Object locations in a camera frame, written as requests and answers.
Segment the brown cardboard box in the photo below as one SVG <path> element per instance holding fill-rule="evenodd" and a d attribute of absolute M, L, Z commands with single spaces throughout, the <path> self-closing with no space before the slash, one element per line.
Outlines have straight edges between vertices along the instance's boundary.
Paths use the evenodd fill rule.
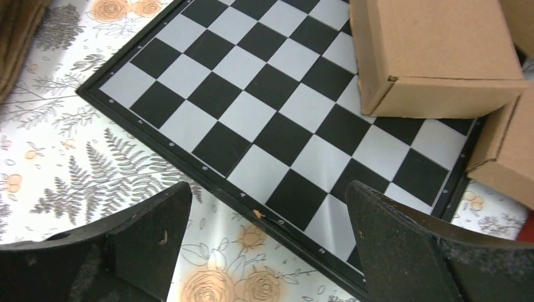
<path fill-rule="evenodd" d="M 533 0 L 500 0 L 513 43 L 533 59 Z"/>

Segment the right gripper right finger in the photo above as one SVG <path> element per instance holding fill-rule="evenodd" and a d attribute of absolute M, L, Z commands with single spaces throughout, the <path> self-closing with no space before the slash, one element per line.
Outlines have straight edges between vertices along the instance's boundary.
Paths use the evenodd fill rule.
<path fill-rule="evenodd" d="M 532 301 L 533 244 L 429 216 L 360 181 L 345 192 L 372 301 Z"/>

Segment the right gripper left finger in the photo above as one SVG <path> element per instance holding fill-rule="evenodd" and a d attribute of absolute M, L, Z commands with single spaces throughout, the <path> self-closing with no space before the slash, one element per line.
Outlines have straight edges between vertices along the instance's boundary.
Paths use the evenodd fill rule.
<path fill-rule="evenodd" d="M 1 245 L 2 301 L 165 301 L 192 205 L 178 182 L 40 242 Z"/>

